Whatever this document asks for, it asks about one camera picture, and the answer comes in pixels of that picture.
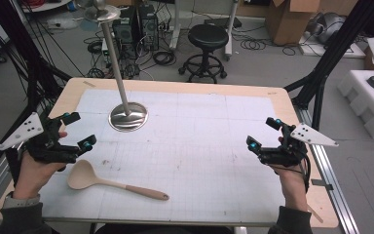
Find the stool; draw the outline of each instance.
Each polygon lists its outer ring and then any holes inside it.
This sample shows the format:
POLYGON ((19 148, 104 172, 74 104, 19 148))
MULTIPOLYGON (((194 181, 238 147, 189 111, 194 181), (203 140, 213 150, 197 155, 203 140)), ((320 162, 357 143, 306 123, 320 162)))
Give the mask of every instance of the stool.
POLYGON ((349 101, 356 116, 364 122, 367 132, 374 138, 374 88, 366 80, 374 71, 353 70, 338 85, 340 93, 349 101))
POLYGON ((224 66, 221 61, 218 58, 211 56, 209 53, 213 53, 215 50, 226 46, 227 42, 229 42, 229 35, 227 32, 218 26, 199 24, 190 29, 188 39, 193 45, 202 49, 203 53, 201 55, 189 57, 187 61, 184 62, 183 67, 178 69, 178 73, 183 75, 187 69, 191 73, 187 81, 190 83, 195 76, 200 78, 211 77, 214 84, 217 84, 217 79, 215 78, 216 75, 220 74, 221 78, 226 78, 227 73, 224 71, 224 66), (199 57, 202 57, 201 63, 192 62, 192 59, 199 57), (214 59, 217 64, 210 64, 208 59, 214 59))

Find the chair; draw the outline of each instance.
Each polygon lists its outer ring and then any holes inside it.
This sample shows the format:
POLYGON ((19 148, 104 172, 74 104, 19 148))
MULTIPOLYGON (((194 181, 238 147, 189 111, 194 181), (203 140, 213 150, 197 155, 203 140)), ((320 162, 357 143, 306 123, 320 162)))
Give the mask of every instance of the chair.
POLYGON ((221 78, 226 78, 227 73, 224 71, 223 64, 218 58, 211 56, 210 53, 226 46, 229 41, 227 32, 223 28, 212 24, 199 24, 190 29, 188 39, 193 45, 202 49, 203 53, 189 57, 183 66, 178 69, 178 73, 183 75, 187 69, 191 73, 187 81, 190 83, 195 76, 200 78, 210 77, 214 84, 217 84, 216 75, 220 74, 221 78), (201 63, 192 61, 199 57, 202 57, 201 63), (214 59, 217 64, 210 64, 208 59, 214 59))

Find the floor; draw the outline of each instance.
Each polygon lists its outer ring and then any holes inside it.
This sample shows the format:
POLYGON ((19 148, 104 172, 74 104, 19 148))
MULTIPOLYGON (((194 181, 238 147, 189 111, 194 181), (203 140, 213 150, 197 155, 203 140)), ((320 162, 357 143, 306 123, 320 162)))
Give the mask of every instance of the floor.
MULTIPOLYGON (((59 11, 49 11, 40 16, 41 20, 58 15, 59 11)), ((73 14, 78 18, 80 12, 73 14)), ((189 25, 202 23, 205 16, 195 15, 192 19, 182 19, 182 28, 189 25)), ((245 31, 263 25, 261 19, 240 19, 245 31)), ((91 66, 92 56, 87 50, 86 38, 95 37, 99 31, 96 26, 84 24, 77 28, 59 30, 54 33, 62 49, 77 65, 82 73, 86 74, 91 66)), ((176 54, 176 62, 171 66, 153 66, 141 72, 134 79, 185 82, 187 75, 180 76, 177 69, 190 55, 199 50, 191 45, 186 38, 186 30, 182 31, 176 54)), ((247 35, 259 39, 269 38, 266 29, 246 32, 247 35)), ((44 35, 48 43, 51 56, 56 66, 64 72, 81 77, 80 72, 72 65, 66 55, 51 41, 48 35, 44 35)), ((233 56, 229 61, 224 61, 227 78, 218 79, 218 85, 242 85, 242 86, 267 86, 284 87, 300 78, 308 75, 316 66, 319 57, 302 56, 297 48, 293 51, 283 48, 267 46, 263 50, 246 50, 241 43, 233 41, 233 56)), ((223 58, 221 50, 214 53, 223 58)), ((144 69, 154 64, 149 61, 141 66, 144 69)), ((333 170, 339 180, 344 196, 355 218, 356 225, 361 233, 374 233, 374 139, 364 129, 359 118, 350 109, 348 102, 340 95, 337 85, 350 70, 363 69, 363 60, 360 58, 342 58, 333 72, 330 74, 324 91, 323 109, 320 121, 320 131, 337 140, 340 146, 326 148, 327 155, 333 170)), ((26 105, 25 94, 11 63, 0 63, 0 139, 14 123, 20 112, 26 105)), ((61 233, 88 233, 89 225, 80 223, 51 223, 61 233)), ((267 233, 267 228, 250 227, 248 233, 267 233)), ((315 228, 315 233, 343 233, 341 227, 331 229, 315 228)))

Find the equipment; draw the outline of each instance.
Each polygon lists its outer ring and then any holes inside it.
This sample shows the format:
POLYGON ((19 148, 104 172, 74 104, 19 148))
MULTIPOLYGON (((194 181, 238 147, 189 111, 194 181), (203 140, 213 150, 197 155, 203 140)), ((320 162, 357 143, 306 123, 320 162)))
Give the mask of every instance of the equipment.
POLYGON ((137 59, 136 45, 140 35, 136 10, 134 6, 124 6, 121 9, 120 18, 112 23, 120 59, 137 59))
POLYGON ((307 156, 308 150, 305 143, 328 146, 338 146, 339 144, 304 124, 298 127, 288 126, 280 119, 275 120, 273 118, 267 118, 266 124, 276 130, 281 128, 283 137, 280 146, 278 148, 263 148, 261 143, 248 136, 246 140, 248 150, 255 153, 260 162, 265 165, 272 167, 283 165, 286 168, 299 165, 305 180, 306 192, 308 192, 311 163, 307 156), (304 159, 306 160, 306 169, 302 166, 302 160, 304 159))
POLYGON ((24 149, 28 150, 35 161, 43 163, 75 163, 79 156, 91 151, 96 143, 94 135, 79 141, 78 147, 61 145, 58 142, 62 123, 66 126, 80 119, 77 112, 65 113, 54 119, 48 118, 42 124, 38 114, 33 112, 0 144, 0 150, 5 150, 14 184, 17 183, 20 172, 19 154, 24 149))
POLYGON ((144 49, 159 50, 158 19, 153 5, 141 5, 138 7, 138 11, 141 22, 141 42, 144 44, 144 49))
POLYGON ((309 20, 306 31, 317 37, 321 44, 328 45, 344 22, 345 18, 335 13, 318 13, 309 20))

